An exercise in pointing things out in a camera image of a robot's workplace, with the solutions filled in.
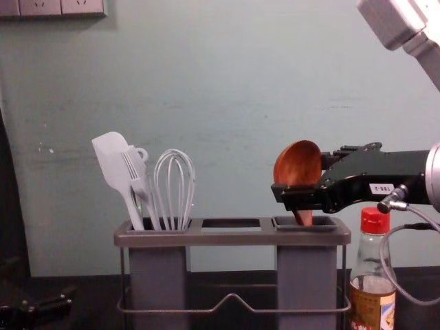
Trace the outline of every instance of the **red bottle cap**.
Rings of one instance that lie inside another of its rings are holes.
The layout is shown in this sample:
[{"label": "red bottle cap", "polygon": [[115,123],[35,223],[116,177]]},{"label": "red bottle cap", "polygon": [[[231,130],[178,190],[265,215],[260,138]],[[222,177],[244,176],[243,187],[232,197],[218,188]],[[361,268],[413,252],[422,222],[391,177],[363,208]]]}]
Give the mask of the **red bottle cap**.
[{"label": "red bottle cap", "polygon": [[377,208],[363,208],[360,229],[368,234],[386,234],[390,231],[390,214]]}]

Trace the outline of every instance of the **white fork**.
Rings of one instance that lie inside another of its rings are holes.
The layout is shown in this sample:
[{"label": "white fork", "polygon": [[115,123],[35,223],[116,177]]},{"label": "white fork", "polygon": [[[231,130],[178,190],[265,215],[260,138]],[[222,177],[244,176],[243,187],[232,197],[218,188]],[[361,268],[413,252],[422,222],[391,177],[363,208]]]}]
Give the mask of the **white fork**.
[{"label": "white fork", "polygon": [[154,230],[162,230],[162,227],[160,226],[160,221],[157,217],[154,208],[154,201],[152,198],[151,190],[146,185],[146,180],[144,178],[144,175],[140,175],[138,173],[138,171],[141,171],[141,173],[145,172],[145,163],[142,161],[142,158],[140,157],[138,150],[133,146],[130,146],[127,151],[122,152],[121,154],[130,172],[131,187],[135,192],[135,194],[139,196],[142,199],[142,201],[145,202],[146,209],[150,214],[151,223],[153,224]]}]

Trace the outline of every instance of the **utensil holder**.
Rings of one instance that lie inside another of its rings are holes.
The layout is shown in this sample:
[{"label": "utensil holder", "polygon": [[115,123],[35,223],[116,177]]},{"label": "utensil holder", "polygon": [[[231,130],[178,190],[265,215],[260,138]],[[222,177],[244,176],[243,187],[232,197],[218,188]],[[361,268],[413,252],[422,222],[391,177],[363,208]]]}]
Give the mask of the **utensil holder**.
[{"label": "utensil holder", "polygon": [[[145,228],[150,228],[150,219],[144,222]],[[246,231],[249,227],[257,230]],[[118,308],[125,317],[134,316],[135,330],[189,330],[190,315],[213,314],[229,300],[238,301],[253,314],[278,315],[278,330],[335,329],[337,315],[344,317],[350,309],[345,280],[341,288],[345,306],[337,308],[336,248],[342,246],[345,274],[350,241],[350,230],[341,220],[330,217],[314,217],[311,227],[296,225],[290,217],[192,219],[186,230],[161,232],[135,231],[126,221],[114,235],[115,245],[121,249],[122,299]],[[232,291],[209,309],[187,309],[186,247],[197,245],[275,245],[278,308],[255,309]],[[125,295],[124,248],[129,250],[132,309],[127,308]]]}]

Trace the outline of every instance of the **wall socket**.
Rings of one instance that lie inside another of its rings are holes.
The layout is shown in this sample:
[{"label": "wall socket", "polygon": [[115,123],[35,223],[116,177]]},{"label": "wall socket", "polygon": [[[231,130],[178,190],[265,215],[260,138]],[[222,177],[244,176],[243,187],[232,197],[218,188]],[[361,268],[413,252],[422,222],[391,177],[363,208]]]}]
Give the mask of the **wall socket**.
[{"label": "wall socket", "polygon": [[20,12],[24,17],[61,15],[60,0],[20,0]]},{"label": "wall socket", "polygon": [[61,0],[63,15],[101,14],[105,15],[103,0]]},{"label": "wall socket", "polygon": [[0,0],[0,17],[20,16],[19,0]]}]

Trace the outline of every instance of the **dark table surface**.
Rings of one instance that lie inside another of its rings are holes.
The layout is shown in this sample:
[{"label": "dark table surface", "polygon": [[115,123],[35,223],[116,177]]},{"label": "dark table surface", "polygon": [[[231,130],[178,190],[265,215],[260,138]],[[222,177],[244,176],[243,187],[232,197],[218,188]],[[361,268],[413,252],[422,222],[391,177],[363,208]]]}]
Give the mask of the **dark table surface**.
[{"label": "dark table surface", "polygon": [[[421,299],[440,296],[440,267],[396,269],[399,282],[412,294]],[[188,277],[192,289],[189,297],[191,307],[212,307],[229,292],[236,292],[256,308],[276,306],[275,286],[240,288],[237,284],[275,284],[275,272],[225,272],[195,273]],[[231,286],[210,286],[228,283]],[[37,328],[38,330],[120,330],[122,316],[116,309],[120,298],[119,276],[86,276],[65,278],[32,278],[25,285],[25,291],[39,299],[58,294],[70,285],[77,286],[76,297],[68,318]],[[211,317],[195,318],[193,329],[275,329],[273,316],[252,316],[236,302],[227,303]],[[396,306],[396,330],[440,329],[440,305],[418,307],[398,295]]]}]

